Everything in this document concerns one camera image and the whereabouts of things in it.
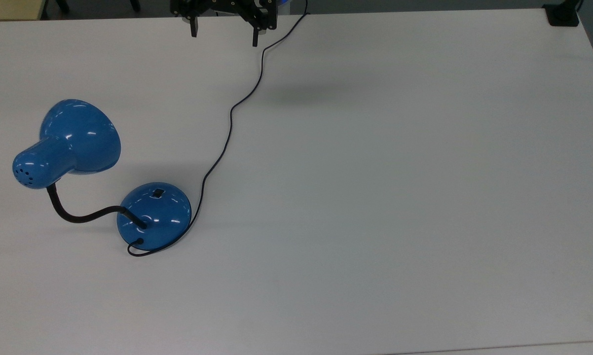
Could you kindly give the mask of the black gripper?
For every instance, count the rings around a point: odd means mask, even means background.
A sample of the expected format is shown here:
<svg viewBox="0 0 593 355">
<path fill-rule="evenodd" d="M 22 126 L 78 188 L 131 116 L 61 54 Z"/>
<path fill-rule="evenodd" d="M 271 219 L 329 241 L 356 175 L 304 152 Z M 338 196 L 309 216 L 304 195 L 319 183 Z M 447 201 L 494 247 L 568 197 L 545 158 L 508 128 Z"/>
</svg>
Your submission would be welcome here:
<svg viewBox="0 0 593 355">
<path fill-rule="evenodd" d="M 237 14 L 253 27 L 252 47 L 258 47 L 259 30 L 274 30 L 278 22 L 276 0 L 172 0 L 171 13 L 190 25 L 193 38 L 198 36 L 198 18 L 209 10 Z"/>
</svg>

